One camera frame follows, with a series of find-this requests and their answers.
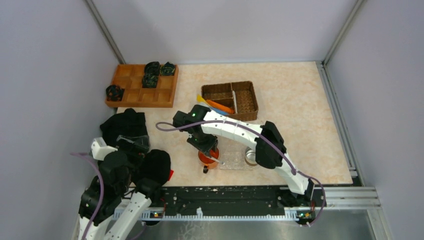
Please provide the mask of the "white toothpaste tube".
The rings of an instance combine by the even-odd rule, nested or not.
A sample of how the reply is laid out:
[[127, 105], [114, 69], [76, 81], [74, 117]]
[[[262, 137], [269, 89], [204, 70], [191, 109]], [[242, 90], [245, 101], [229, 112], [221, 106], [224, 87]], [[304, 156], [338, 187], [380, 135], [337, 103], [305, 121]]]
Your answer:
[[199, 155], [200, 161], [206, 166], [225, 165], [225, 162], [213, 156]]

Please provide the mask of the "orange translucent plastic mug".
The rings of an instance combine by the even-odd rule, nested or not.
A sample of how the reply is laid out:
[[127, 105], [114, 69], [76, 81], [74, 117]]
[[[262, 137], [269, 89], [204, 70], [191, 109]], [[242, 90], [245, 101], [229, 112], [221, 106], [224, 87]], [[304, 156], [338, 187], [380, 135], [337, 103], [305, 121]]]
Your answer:
[[201, 151], [198, 151], [198, 158], [200, 160], [200, 163], [203, 166], [202, 172], [204, 174], [207, 174], [209, 170], [216, 168], [219, 165], [219, 162], [216, 161], [219, 158], [220, 152], [217, 148], [216, 150], [210, 150], [210, 157], [206, 156]]

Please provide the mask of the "clear textured plastic tray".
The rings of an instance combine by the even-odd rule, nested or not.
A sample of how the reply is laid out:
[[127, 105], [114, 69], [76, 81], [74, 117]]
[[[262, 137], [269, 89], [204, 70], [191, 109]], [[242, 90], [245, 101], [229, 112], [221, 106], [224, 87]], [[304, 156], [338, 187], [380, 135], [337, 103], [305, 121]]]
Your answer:
[[251, 171], [258, 166], [249, 166], [245, 162], [245, 150], [248, 146], [241, 143], [223, 141], [218, 144], [219, 158], [225, 165], [218, 165], [219, 170]]

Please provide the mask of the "metal cup orange base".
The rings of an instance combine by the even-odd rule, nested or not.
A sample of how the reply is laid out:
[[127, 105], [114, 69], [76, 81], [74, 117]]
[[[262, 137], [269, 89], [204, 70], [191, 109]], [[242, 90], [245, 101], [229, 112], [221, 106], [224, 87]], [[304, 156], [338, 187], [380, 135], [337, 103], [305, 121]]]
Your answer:
[[255, 150], [247, 147], [245, 150], [245, 158], [244, 158], [245, 162], [247, 165], [249, 166], [257, 166], [258, 163], [256, 162], [256, 152]]

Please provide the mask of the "brown wicker divided basket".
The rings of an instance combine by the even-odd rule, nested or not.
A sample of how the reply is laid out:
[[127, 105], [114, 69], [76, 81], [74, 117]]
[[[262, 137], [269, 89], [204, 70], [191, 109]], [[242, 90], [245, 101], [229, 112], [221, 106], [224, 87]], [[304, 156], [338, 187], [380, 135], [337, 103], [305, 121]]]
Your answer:
[[258, 101], [254, 85], [251, 81], [238, 81], [218, 84], [207, 84], [201, 87], [201, 96], [234, 110], [232, 91], [235, 91], [237, 113], [230, 117], [244, 122], [258, 118]]

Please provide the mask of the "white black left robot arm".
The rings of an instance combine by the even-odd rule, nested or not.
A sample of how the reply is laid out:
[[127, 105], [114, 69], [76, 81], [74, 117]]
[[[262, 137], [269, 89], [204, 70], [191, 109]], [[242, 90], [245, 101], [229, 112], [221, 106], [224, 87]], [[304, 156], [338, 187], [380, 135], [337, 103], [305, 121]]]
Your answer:
[[[143, 177], [140, 172], [150, 149], [147, 135], [119, 135], [116, 146], [107, 145], [102, 137], [94, 138], [89, 153], [74, 153], [86, 160], [96, 175], [81, 195], [78, 210], [79, 240], [124, 240], [144, 210], [161, 196], [164, 182]], [[134, 191], [126, 209], [111, 229], [107, 229], [116, 208]]]

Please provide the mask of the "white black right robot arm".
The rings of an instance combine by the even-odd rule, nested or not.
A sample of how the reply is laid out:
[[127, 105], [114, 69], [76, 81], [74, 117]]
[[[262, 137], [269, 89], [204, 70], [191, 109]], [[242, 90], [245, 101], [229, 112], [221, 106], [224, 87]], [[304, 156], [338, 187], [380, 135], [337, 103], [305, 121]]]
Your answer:
[[196, 104], [189, 113], [177, 111], [172, 126], [187, 132], [190, 135], [187, 142], [207, 157], [217, 151], [218, 137], [241, 143], [255, 152], [256, 164], [275, 170], [293, 194], [307, 200], [314, 194], [315, 184], [296, 168], [282, 135], [271, 121], [262, 125], [247, 123]]

